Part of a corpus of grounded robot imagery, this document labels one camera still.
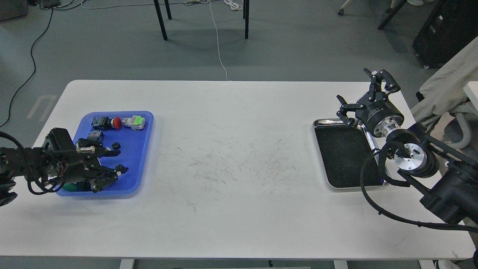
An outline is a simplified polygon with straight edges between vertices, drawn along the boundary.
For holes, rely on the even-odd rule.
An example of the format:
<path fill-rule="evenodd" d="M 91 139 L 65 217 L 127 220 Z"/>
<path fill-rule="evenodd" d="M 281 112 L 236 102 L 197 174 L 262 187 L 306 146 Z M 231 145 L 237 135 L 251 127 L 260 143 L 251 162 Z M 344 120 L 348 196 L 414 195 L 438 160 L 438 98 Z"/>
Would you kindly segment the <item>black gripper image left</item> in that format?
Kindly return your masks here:
<path fill-rule="evenodd" d="M 53 128 L 41 147 L 41 157 L 45 166 L 41 169 L 42 192 L 58 192 L 67 184 L 77 185 L 97 193 L 106 189 L 128 172 L 103 167 L 101 157 L 116 157 L 121 150 L 103 147 L 98 139 L 80 138 L 73 142 L 69 132 L 63 128 Z"/>

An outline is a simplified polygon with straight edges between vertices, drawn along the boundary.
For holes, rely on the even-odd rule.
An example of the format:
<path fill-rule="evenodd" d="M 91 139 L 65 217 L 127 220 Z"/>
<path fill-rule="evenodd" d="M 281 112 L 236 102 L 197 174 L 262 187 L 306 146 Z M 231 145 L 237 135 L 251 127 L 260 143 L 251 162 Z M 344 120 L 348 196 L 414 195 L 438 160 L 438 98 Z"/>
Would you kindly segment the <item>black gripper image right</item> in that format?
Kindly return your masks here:
<path fill-rule="evenodd" d="M 356 128 L 360 120 L 372 136 L 381 138 L 386 136 L 386 123 L 392 121 L 401 126 L 404 122 L 403 114 L 388 100 L 389 95 L 401 90 L 401 86 L 387 70 L 370 71 L 364 68 L 363 71 L 371 79 L 369 90 L 364 95 L 363 107 L 357 103 L 349 104 L 341 95 L 337 95 L 341 105 L 336 114 L 343 124 L 351 128 Z M 358 120 L 348 117 L 349 112 L 355 112 Z"/>

